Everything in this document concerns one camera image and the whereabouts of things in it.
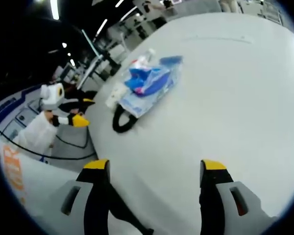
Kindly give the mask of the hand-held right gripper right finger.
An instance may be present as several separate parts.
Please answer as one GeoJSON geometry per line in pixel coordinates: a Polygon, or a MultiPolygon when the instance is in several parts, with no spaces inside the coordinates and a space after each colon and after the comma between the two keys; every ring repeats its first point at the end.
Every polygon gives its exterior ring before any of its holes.
{"type": "Polygon", "coordinates": [[[208,159],[200,162],[199,204],[202,235],[261,235],[278,220],[222,163],[208,159]]]}

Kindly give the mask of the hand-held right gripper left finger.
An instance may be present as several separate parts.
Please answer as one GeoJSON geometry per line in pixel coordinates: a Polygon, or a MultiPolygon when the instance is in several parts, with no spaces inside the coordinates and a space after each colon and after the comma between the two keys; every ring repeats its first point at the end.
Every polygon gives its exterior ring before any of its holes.
{"type": "Polygon", "coordinates": [[[54,191],[36,217],[48,235],[108,234],[109,161],[87,163],[77,179],[54,191]]]}

